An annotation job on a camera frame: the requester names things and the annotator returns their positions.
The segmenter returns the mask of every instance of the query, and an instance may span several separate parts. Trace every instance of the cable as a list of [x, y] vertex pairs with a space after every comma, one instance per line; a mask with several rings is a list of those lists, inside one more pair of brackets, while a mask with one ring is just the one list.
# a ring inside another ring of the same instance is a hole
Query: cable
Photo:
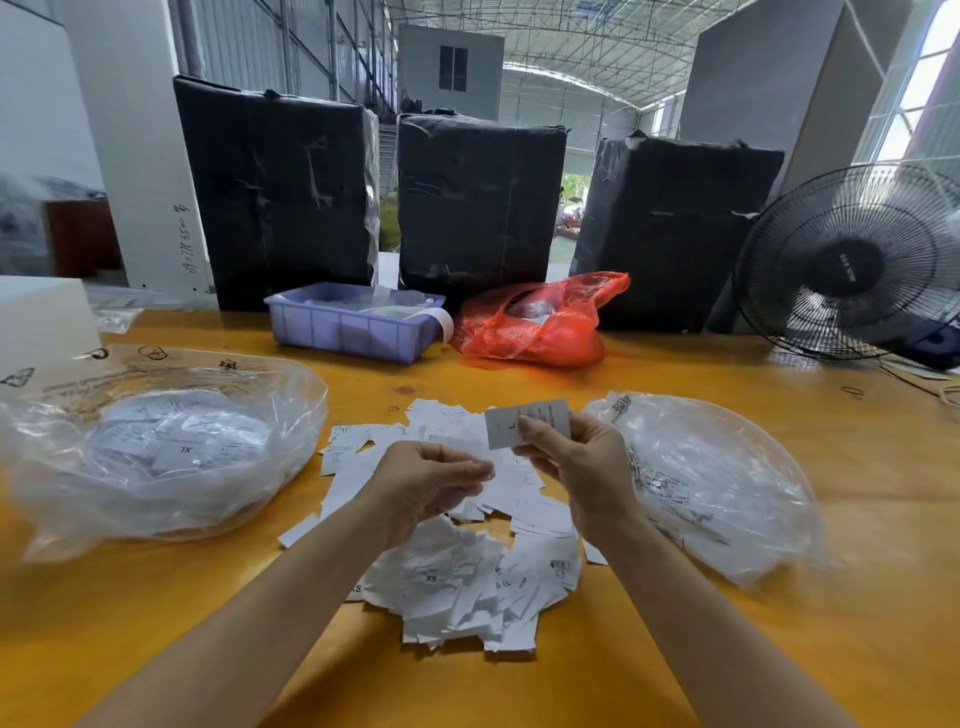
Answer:
[[903, 382], [904, 384], [909, 384], [914, 389], [919, 389], [921, 392], [924, 392], [925, 394], [928, 394], [931, 397], [936, 397], [938, 400], [940, 400], [943, 404], [945, 404], [948, 407], [956, 407], [960, 409], [960, 401], [953, 399], [951, 397], [951, 395], [960, 395], [960, 384], [951, 384], [939, 391], [934, 389], [927, 389], [926, 387], [921, 386], [917, 382], [910, 381], [910, 379], [906, 378], [905, 376], [901, 376], [897, 374], [892, 369], [884, 365], [882, 361], [878, 361], [876, 364], [883, 373], [889, 376], [892, 376], [894, 379], [899, 379], [901, 382]]

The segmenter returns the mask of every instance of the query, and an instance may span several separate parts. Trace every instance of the red plastic bag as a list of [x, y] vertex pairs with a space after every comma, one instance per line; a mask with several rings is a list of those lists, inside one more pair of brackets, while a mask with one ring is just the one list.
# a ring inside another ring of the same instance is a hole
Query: red plastic bag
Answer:
[[488, 359], [584, 367], [603, 359], [597, 309], [630, 287], [626, 273], [585, 273], [522, 283], [464, 303], [450, 345]]

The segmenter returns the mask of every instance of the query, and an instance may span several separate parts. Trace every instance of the table surface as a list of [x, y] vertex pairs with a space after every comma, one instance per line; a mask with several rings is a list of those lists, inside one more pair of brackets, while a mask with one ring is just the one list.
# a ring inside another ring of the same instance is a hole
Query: table surface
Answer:
[[[806, 470], [835, 561], [781, 569], [751, 593], [712, 576], [863, 725], [960, 723], [960, 412], [865, 365], [815, 365], [756, 337], [607, 335], [581, 371], [465, 360], [439, 344], [412, 367], [278, 348], [266, 315], [148, 312], [124, 337], [307, 363], [331, 425], [401, 422], [417, 397], [474, 411], [608, 390], [709, 400], [763, 427]], [[844, 387], [863, 391], [856, 396]], [[32, 528], [0, 505], [0, 724], [66, 725], [270, 564], [276, 536], [319, 508], [319, 457], [252, 522], [187, 544], [115, 543], [20, 565]], [[557, 483], [546, 492], [563, 497]], [[508, 522], [488, 522], [507, 537]], [[540, 619], [535, 658], [475, 640], [400, 644], [400, 620], [345, 605], [268, 726], [696, 725], [606, 567]]]

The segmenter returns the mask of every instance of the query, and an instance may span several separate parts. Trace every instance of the plastic crate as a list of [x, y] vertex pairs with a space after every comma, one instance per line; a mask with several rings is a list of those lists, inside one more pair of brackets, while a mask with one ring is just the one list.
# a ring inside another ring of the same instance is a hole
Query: plastic crate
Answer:
[[[343, 301], [365, 291], [373, 289], [348, 283], [314, 283], [264, 299], [270, 307], [274, 338], [279, 344], [294, 347], [412, 364], [443, 331], [440, 322], [429, 315], [400, 320], [316, 303]], [[391, 291], [389, 303], [405, 305], [419, 295], [418, 291]], [[438, 308], [444, 304], [443, 296], [431, 298]]]

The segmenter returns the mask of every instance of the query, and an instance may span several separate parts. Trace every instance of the fan guard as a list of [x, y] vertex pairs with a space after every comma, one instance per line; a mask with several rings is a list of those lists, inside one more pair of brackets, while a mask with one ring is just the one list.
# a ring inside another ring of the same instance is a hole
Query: fan guard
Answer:
[[912, 165], [805, 182], [756, 219], [733, 272], [737, 306], [761, 336], [807, 356], [916, 344], [960, 314], [958, 209], [960, 185]]

